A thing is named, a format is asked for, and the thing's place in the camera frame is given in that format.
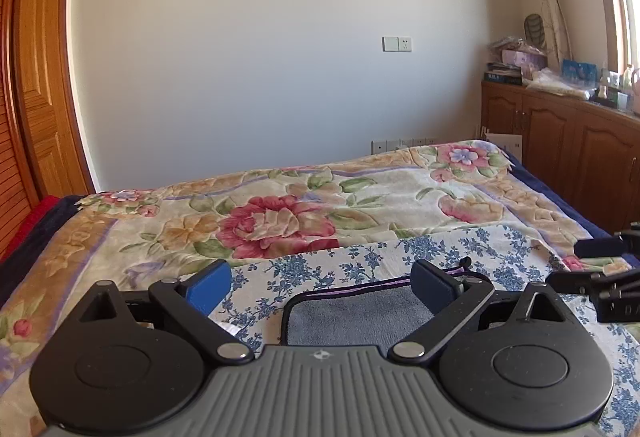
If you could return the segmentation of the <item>purple grey microfibre towel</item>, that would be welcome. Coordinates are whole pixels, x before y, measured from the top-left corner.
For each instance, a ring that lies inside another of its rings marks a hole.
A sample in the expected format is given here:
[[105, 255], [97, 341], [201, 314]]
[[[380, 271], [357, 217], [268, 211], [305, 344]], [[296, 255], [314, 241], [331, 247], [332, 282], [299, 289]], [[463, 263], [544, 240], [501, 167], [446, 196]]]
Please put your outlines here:
[[410, 277], [300, 293], [281, 321], [285, 346], [376, 346], [383, 353], [433, 315], [413, 295]]

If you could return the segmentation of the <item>wooden room door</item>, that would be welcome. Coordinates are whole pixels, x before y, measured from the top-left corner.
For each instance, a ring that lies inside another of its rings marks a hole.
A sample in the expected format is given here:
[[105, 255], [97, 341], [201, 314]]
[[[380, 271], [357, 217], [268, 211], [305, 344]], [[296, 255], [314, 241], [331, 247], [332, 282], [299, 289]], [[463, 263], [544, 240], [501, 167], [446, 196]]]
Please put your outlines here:
[[94, 191], [70, 81], [66, 12], [66, 0], [13, 0], [14, 94], [40, 197]]

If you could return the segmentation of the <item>dark blue bed sheet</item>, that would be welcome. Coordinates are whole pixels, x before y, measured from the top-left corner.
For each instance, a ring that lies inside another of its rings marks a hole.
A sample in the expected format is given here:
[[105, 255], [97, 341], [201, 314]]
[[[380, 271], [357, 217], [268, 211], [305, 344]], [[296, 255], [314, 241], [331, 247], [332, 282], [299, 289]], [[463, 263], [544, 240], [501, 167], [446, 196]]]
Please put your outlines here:
[[606, 272], [622, 272], [638, 268], [639, 261], [632, 255], [614, 258], [579, 259], [574, 254], [574, 243], [578, 239], [608, 238], [610, 235], [594, 223], [582, 217], [562, 197], [554, 193], [542, 181], [533, 176], [509, 152], [502, 151], [511, 166], [506, 174], [486, 182], [486, 192], [502, 202], [513, 214], [533, 228], [542, 241], [567, 261], [572, 270], [603, 268]]

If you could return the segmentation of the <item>blue floral white cloth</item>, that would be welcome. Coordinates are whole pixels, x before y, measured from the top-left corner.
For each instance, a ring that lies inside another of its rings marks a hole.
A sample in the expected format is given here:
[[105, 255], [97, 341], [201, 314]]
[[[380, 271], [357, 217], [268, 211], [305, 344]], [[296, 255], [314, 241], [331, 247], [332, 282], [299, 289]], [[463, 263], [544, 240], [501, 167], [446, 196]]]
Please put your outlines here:
[[[462, 257], [491, 279], [500, 291], [521, 291], [529, 281], [564, 269], [550, 247], [532, 230], [512, 225], [463, 228], [411, 239], [327, 249], [271, 259], [245, 261], [232, 270], [231, 291], [211, 317], [247, 346], [261, 350], [280, 339], [282, 311], [299, 293], [370, 285], [408, 275], [417, 259], [444, 270]], [[564, 301], [596, 339], [613, 367], [613, 399], [601, 427], [608, 436], [639, 432], [639, 344], [631, 331], [600, 324], [585, 299]]]

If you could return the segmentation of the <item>floral bed blanket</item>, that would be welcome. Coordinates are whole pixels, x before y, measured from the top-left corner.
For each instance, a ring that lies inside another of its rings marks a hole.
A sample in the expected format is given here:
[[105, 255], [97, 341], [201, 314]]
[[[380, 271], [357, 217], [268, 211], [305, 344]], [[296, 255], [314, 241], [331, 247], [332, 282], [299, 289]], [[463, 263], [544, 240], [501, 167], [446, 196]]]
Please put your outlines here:
[[[485, 183], [510, 166], [495, 145], [469, 140], [61, 198], [1, 265], [2, 434], [42, 430], [29, 369], [94, 282], [143, 290], [217, 259], [233, 270], [245, 261], [485, 226], [526, 228], [550, 247], [486, 192]], [[572, 270], [558, 257], [562, 270]]]

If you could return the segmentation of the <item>wooden side cabinet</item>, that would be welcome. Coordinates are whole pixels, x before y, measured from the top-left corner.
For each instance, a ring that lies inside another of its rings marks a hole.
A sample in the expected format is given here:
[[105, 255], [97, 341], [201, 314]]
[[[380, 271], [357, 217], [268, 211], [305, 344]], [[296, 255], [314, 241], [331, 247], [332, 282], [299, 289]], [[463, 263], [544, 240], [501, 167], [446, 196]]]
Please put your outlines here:
[[610, 233], [639, 219], [639, 119], [523, 86], [483, 82], [480, 126], [520, 134], [522, 164]]

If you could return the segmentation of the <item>white paper bag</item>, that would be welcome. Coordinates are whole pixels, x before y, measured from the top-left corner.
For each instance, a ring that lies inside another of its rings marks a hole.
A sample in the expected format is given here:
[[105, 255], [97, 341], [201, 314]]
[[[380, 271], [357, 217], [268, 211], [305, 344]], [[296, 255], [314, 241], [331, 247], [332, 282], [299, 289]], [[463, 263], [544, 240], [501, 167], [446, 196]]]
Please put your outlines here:
[[523, 136], [521, 134], [486, 134], [486, 140], [521, 162], [523, 156]]

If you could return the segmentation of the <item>blue box on cabinet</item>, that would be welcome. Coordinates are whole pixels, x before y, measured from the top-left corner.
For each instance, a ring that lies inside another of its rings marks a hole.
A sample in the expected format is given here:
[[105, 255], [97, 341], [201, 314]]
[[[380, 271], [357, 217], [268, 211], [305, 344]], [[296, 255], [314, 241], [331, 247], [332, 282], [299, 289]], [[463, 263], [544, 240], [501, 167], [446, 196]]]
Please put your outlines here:
[[597, 86], [599, 72], [596, 64], [576, 62], [569, 59], [562, 61], [562, 79], [582, 88]]

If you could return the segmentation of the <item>clear plastic bag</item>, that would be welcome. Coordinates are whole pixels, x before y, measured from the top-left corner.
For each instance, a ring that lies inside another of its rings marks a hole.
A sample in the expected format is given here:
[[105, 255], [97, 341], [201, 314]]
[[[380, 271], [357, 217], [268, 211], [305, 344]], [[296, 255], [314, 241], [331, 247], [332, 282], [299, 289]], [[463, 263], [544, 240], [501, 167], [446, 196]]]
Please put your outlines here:
[[559, 97], [575, 98], [588, 101], [597, 92], [596, 87], [589, 87], [567, 82], [561, 75], [546, 67], [533, 72], [533, 78], [525, 85], [528, 90], [542, 91]]

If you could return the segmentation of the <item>red blanket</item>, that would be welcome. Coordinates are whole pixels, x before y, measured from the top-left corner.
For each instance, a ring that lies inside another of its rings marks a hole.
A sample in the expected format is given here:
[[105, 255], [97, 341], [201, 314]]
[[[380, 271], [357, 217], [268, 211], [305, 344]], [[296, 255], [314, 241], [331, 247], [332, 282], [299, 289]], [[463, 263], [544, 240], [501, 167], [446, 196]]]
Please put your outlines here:
[[17, 247], [26, 240], [27, 235], [35, 229], [37, 223], [39, 223], [39, 221], [47, 215], [54, 206], [58, 205], [59, 201], [61, 201], [59, 197], [48, 195], [32, 209], [32, 211], [22, 221], [20, 227], [18, 227], [13, 238], [8, 244], [6, 244], [4, 253], [1, 257], [2, 263], [4, 263], [15, 252], [15, 249], [17, 249]]

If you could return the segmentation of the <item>pink box on cabinet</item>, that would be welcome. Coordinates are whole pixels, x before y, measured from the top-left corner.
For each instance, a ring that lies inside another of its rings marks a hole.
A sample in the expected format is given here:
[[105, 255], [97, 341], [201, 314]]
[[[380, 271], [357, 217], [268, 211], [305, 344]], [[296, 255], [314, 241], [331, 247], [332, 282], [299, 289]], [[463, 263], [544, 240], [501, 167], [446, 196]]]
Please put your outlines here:
[[525, 77], [530, 78], [534, 72], [548, 66], [548, 59], [544, 54], [521, 50], [504, 49], [501, 60], [505, 64], [518, 66]]

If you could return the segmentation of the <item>dark book stack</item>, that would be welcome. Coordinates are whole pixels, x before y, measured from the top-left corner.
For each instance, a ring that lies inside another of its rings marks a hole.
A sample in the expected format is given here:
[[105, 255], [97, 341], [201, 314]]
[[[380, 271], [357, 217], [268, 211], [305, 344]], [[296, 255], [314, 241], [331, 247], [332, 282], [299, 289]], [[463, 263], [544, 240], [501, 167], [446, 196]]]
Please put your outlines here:
[[484, 81], [521, 86], [523, 85], [522, 70], [518, 66], [512, 64], [489, 62], [486, 64]]

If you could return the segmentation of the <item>wooden slatted wardrobe door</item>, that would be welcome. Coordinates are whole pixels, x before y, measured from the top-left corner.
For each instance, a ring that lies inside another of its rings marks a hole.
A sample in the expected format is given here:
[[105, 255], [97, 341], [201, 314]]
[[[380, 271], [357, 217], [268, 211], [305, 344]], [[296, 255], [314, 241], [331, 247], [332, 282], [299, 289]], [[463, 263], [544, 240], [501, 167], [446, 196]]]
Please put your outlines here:
[[40, 201], [18, 90], [17, 0], [1, 0], [1, 253], [12, 249], [21, 224]]

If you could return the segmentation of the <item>low wall socket row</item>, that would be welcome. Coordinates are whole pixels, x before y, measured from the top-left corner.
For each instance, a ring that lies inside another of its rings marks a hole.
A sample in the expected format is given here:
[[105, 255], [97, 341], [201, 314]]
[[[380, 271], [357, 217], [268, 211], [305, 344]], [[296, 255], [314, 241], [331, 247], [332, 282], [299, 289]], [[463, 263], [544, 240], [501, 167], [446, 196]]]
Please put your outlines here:
[[381, 154], [393, 152], [414, 146], [429, 145], [436, 142], [435, 138], [410, 138], [410, 139], [392, 139], [392, 140], [373, 140], [371, 142], [371, 154]]

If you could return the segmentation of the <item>white wall switch socket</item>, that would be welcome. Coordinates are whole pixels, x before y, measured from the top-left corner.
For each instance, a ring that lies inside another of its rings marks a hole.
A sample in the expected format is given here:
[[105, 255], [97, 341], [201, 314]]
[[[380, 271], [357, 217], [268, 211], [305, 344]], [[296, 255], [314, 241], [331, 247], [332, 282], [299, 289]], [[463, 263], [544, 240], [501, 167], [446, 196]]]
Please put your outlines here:
[[382, 47], [384, 52], [411, 52], [412, 39], [410, 37], [383, 36]]

